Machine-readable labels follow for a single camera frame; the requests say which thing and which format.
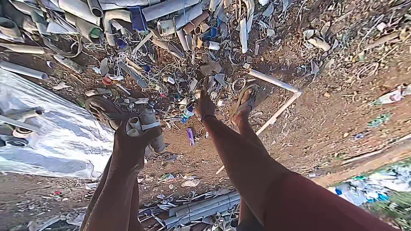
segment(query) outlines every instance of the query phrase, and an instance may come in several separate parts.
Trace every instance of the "dirt ground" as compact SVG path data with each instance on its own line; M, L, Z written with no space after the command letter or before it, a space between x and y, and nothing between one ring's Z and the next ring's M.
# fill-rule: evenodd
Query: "dirt ground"
M252 56L251 68L303 89L302 96L259 136L270 155L279 163L306 177L310 174L311 178L338 174L362 164L353 162L342 165L343 160L383 148L411 132L411 96L392 104L369 105L397 86L411 84L410 41L373 48L361 58L357 52L360 42L364 47L384 33L377 29L368 33L377 21L389 24L387 29L401 30L409 26L409 19L401 16L409 6L394 9L391 7L394 3L399 5L401 1L390 1L388 4L385 1L296 0L290 3L286 18L278 18L279 25L274 37L262 34L255 22L250 33L249 52L234 59L244 61L247 55ZM256 12L264 9L256 3ZM384 17L379 21L377 17L380 15ZM327 55L320 49L307 49L302 45L302 32L306 29L321 30L325 22L331 22L325 35L326 41L332 45L338 40L338 46ZM256 43L260 45L257 55L254 54ZM82 53L75 61L85 66L99 66L98 61L102 57L104 54L101 53L93 56ZM4 53L3 58L47 72L53 78L31 80L74 103L85 91L101 86L101 77L91 68L87 68L82 76L75 74L79 81L51 56ZM310 61L313 59L320 66L320 73L306 75L311 70ZM331 59L335 60L333 65L327 68L321 66L321 62L325 64ZM53 62L54 68L50 69L46 61ZM243 68L231 65L228 57L222 57L221 63L231 83L238 77L252 78ZM72 88L52 89L59 81ZM130 77L123 82L127 88L134 89L135 84ZM260 87L259 105L250 117L251 125L257 130L292 94L264 81L256 80L253 83ZM237 100L235 97L221 94L224 104L217 108L217 116L226 123ZM386 123L376 128L367 125L384 113L392 113ZM191 118L185 125L176 125L171 129L164 126L164 138L170 144L167 152L151 156L139 176L142 203L157 200L159 194L178 198L191 195L193 191L202 193L231 185L224 170L216 175L222 162L210 139L203 138L194 146L189 145L185 128L191 127L201 136L205 134L199 120ZM359 133L365 136L356 138ZM166 173L178 177L158 181ZM181 187L184 182L182 177L187 173L194 173L201 180L197 187ZM90 180L12 173L0 176L0 179L0 230L61 211L81 209L88 203L85 196L89 190L85 189L85 184ZM64 191L65 194L56 198L53 194L57 191Z

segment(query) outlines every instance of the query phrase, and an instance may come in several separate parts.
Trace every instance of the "foot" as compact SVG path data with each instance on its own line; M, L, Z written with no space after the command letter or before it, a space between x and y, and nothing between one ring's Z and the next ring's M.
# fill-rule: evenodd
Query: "foot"
M251 95L251 93L253 93L253 91L254 91L254 90L253 90L252 88L247 89L247 90L245 91L244 95L242 96L242 98L239 99L239 100L241 100L241 103L240 103L240 104L245 103L245 102L250 98L250 95ZM239 124L241 121L246 121L246 120L248 120L248 116L249 116L250 113L251 113L251 105L248 105L248 106L245 107L243 110L236 111L236 112L234 112L234 113L235 113L235 114L234 114L233 118L231 119L231 122L232 122L232 124L234 124L235 126L238 127L238 124Z

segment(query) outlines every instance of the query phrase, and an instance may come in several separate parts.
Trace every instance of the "white tarp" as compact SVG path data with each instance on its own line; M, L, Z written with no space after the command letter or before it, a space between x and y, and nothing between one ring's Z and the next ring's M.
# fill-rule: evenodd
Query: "white tarp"
M41 116L20 120L40 131L27 139L27 147L0 148L0 171L72 178L96 178L103 172L113 150L113 131L85 109L2 69L0 108L4 115L44 110Z

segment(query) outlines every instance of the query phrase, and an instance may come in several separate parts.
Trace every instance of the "flip-flop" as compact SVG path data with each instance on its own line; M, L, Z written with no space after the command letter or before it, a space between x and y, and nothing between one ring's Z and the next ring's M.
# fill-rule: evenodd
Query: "flip-flop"
M243 98L245 92L246 92L248 89L250 89L250 88L251 88L253 91L251 92L249 98L247 99L246 102L241 103L241 99ZM251 106L251 110L254 109L255 103L256 103L256 101L257 101L257 91L258 91L258 86L257 86L256 84L248 85L247 87L245 87L245 88L243 88L243 89L241 90L240 95L238 96L238 101L237 101L236 109L235 109L234 113L233 113L233 114L231 115L231 117L230 117L230 123L231 123L232 125L238 126L238 125L236 125L236 124L233 123L233 117L234 117L237 113L243 111L243 110L246 109L248 106Z
M89 97L85 103L87 111L100 123L117 130L126 113L110 100L95 95Z

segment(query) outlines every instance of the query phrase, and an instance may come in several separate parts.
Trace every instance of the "person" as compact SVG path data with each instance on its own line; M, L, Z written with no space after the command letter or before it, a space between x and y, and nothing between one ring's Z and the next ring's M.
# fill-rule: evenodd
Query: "person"
M215 105L204 90L196 106L230 181L240 194L237 230L395 230L269 156L248 122L257 91L256 85L249 85L240 93L230 118L239 133L215 117ZM118 109L98 100L91 100L88 109L100 121L106 118L105 113L118 113ZM81 230L143 230L137 219L136 176L144 165L145 147L161 134L161 128L129 137L125 133L127 121L106 121L117 128L113 155L87 208Z

